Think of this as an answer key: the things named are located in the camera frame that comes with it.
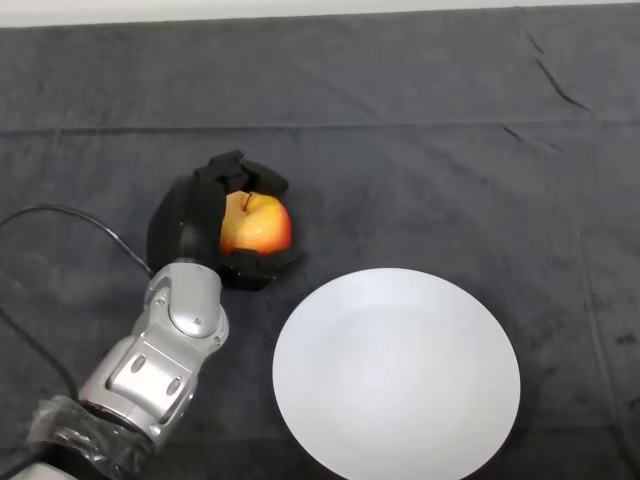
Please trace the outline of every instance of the apple stem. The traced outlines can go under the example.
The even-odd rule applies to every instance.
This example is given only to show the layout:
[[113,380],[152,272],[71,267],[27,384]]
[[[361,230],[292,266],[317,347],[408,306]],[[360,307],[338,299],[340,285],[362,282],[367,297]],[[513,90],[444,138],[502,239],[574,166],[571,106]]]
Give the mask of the apple stem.
[[251,200],[251,195],[253,195],[253,192],[249,192],[249,195],[247,195],[247,200],[244,202],[244,205],[242,206],[242,210],[244,210],[245,212],[247,211],[249,200]]

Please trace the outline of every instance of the red apple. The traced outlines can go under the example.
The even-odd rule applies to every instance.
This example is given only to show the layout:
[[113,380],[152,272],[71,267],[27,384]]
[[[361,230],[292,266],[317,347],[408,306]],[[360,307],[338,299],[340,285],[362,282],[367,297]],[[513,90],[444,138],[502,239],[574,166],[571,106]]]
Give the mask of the red apple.
[[220,249],[224,253],[247,249],[267,255],[290,245],[291,220],[277,198],[253,192],[227,195],[220,233]]

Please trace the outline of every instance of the dark gray fabric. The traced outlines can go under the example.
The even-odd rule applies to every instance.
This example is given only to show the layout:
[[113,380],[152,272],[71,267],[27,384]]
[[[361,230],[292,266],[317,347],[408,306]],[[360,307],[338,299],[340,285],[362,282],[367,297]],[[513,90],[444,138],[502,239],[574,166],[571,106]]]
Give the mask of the dark gray fabric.
[[[0,210],[59,202],[142,251],[172,179],[242,148],[286,174],[305,260],[226,292],[231,337],[155,479],[332,479],[278,413],[278,333],[344,273],[413,268],[481,300],[522,405],[473,478],[634,478],[640,448],[640,8],[0,31]],[[82,381],[146,279],[93,227],[0,232],[0,303]],[[59,381],[0,327],[0,438]]]

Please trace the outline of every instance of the white plate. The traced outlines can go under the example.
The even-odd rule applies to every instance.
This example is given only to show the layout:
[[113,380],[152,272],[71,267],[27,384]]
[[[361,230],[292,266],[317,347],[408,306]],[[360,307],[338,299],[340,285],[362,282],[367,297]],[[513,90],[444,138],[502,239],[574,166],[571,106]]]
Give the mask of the white plate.
[[273,360],[300,444],[349,480],[458,480],[507,438],[520,374],[496,319],[455,285],[377,269],[309,295]]

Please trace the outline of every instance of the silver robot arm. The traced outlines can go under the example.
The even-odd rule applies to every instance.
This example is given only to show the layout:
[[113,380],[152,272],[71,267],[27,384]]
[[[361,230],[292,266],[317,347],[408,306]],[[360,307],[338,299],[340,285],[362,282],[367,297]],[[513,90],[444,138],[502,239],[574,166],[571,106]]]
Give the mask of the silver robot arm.
[[151,280],[144,311],[80,390],[80,401],[144,433],[160,449],[184,414],[204,361],[227,340],[220,277],[171,263]]

